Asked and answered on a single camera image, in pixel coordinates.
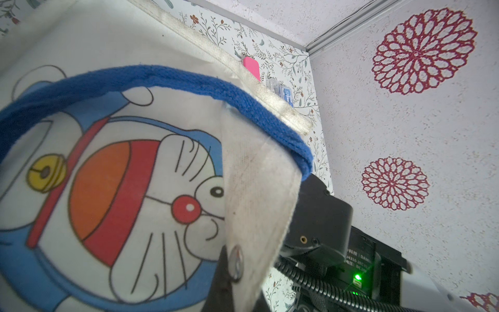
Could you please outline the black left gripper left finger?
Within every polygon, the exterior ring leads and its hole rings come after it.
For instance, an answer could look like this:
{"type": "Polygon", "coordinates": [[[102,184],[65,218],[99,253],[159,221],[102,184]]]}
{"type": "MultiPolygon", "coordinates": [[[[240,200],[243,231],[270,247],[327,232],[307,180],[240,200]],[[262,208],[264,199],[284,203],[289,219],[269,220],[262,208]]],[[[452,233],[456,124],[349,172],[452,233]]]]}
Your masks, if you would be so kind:
{"type": "Polygon", "coordinates": [[[227,248],[223,246],[209,294],[202,312],[234,312],[232,278],[228,270],[227,248]]]}

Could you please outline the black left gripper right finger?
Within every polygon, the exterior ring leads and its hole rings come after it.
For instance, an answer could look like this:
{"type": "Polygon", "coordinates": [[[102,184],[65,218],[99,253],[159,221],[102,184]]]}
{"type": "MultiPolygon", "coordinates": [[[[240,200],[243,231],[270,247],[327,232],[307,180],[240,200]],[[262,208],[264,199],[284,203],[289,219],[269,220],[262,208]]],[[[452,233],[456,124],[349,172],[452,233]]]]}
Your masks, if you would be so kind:
{"type": "Polygon", "coordinates": [[[252,311],[253,312],[270,312],[270,308],[269,308],[269,306],[266,302],[265,296],[263,294],[260,294],[252,311]]]}

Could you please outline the clear case with blue compass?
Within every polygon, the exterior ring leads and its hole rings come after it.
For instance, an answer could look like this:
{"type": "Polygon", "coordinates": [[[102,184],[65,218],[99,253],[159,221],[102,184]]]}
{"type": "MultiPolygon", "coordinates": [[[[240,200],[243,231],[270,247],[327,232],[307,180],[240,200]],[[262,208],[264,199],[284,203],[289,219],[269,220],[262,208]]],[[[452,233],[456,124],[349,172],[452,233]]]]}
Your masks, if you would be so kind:
{"type": "Polygon", "coordinates": [[[290,88],[285,85],[280,86],[279,94],[283,100],[285,100],[291,107],[294,106],[293,94],[290,88]]]}

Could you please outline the pink plastic pencil case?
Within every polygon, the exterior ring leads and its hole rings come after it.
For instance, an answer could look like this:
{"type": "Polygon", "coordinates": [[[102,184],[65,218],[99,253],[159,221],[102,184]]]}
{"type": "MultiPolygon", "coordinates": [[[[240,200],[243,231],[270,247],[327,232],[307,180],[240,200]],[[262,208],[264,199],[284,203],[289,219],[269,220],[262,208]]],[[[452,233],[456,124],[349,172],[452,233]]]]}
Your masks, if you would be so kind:
{"type": "Polygon", "coordinates": [[[260,67],[259,63],[251,58],[251,57],[244,57],[242,59],[242,65],[249,71],[250,74],[252,74],[258,81],[261,80],[260,76],[260,67]]]}

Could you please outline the clear plastic compass set case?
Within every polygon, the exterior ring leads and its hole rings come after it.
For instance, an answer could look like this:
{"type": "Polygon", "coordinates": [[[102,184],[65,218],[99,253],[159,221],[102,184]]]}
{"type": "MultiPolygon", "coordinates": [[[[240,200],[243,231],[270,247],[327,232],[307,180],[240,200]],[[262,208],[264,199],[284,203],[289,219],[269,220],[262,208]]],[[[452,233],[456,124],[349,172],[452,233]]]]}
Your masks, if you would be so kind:
{"type": "Polygon", "coordinates": [[[266,86],[276,95],[281,96],[281,84],[273,78],[266,80],[266,86]]]}

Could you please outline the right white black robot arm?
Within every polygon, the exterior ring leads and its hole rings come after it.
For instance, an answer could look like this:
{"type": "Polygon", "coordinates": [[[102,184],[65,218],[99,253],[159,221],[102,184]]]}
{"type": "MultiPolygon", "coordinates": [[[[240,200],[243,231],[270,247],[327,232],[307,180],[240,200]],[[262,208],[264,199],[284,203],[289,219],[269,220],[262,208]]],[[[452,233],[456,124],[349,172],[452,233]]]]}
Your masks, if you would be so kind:
{"type": "Polygon", "coordinates": [[[296,311],[474,310],[352,218],[352,206],[315,175],[301,183],[275,263],[292,281],[296,311]]]}

